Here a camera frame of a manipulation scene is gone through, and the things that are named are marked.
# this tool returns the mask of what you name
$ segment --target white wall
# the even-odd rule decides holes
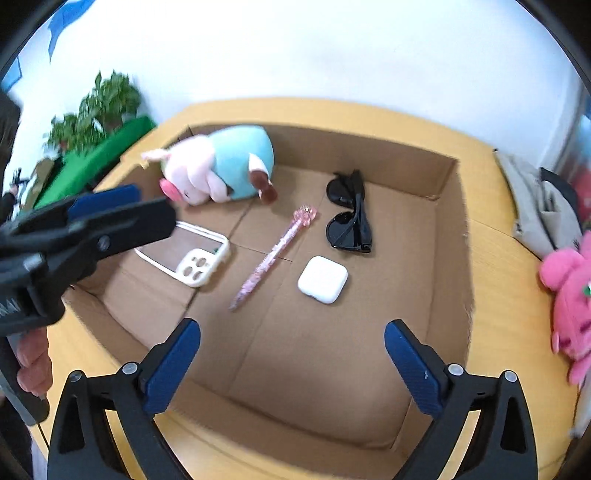
[[[96,0],[51,64],[49,38],[43,27],[26,46],[13,88],[25,107],[12,167],[24,171],[51,117],[76,110],[99,69],[131,74],[157,122],[212,99],[343,99],[440,122],[536,165],[557,157],[579,88],[515,0]]]

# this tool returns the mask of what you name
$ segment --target pink pig plush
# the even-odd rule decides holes
[[[271,183],[275,163],[271,139],[263,127],[236,125],[196,135],[142,158],[164,163],[160,187],[175,202],[222,203],[257,193],[265,205],[277,200]]]
[[[569,382],[580,384],[591,367],[591,232],[579,251],[563,248],[544,258],[540,280],[556,292],[552,325],[552,351],[574,360]]]

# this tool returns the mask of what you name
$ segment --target finger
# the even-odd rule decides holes
[[[47,329],[39,328],[31,330],[21,338],[17,346],[18,362],[28,368],[35,361],[49,350]]]
[[[53,385],[53,374],[51,373],[51,369],[50,369],[48,377],[41,384],[39,384],[35,388],[33,388],[31,390],[31,393],[33,395],[35,395],[36,397],[43,397],[45,394],[47,394],[47,392],[49,391],[49,389],[51,388],[52,385]]]
[[[41,355],[30,367],[21,368],[17,373],[17,380],[26,392],[32,392],[40,387],[51,375],[51,359],[46,353]]]

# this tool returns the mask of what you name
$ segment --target wooden table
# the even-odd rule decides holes
[[[467,370],[497,376],[518,373],[534,425],[540,479],[551,479],[569,444],[577,391],[566,382],[566,361],[550,350],[551,297],[537,281],[538,259],[511,237],[515,218],[511,195],[496,166],[492,147],[474,138],[412,116],[384,109],[328,100],[249,99],[192,105],[163,123],[142,141],[141,151],[159,148],[191,124],[233,122],[299,125],[381,137],[457,158],[465,191],[472,247],[476,308]],[[116,184],[118,175],[140,161],[132,147],[101,188]],[[70,371],[88,376],[115,372],[119,365],[95,341],[72,312],[49,328],[54,387],[48,398],[50,418],[42,425],[51,433],[53,414]],[[133,478],[141,479],[116,415],[113,432]],[[472,414],[442,478],[452,478],[475,425]],[[173,451],[194,479],[235,480],[320,478],[247,451],[174,412],[157,417]],[[47,449],[37,429],[33,435]]]

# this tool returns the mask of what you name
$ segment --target pink pen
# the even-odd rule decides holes
[[[255,268],[251,276],[244,282],[242,288],[234,297],[230,310],[236,310],[244,300],[252,293],[256,286],[260,283],[263,276],[271,269],[279,254],[285,250],[287,245],[296,237],[297,232],[302,230],[304,227],[310,226],[314,218],[316,217],[317,210],[314,207],[308,205],[302,205],[294,212],[294,219],[291,221],[290,227],[287,232],[281,237],[279,242],[271,249],[269,254],[264,260]]]

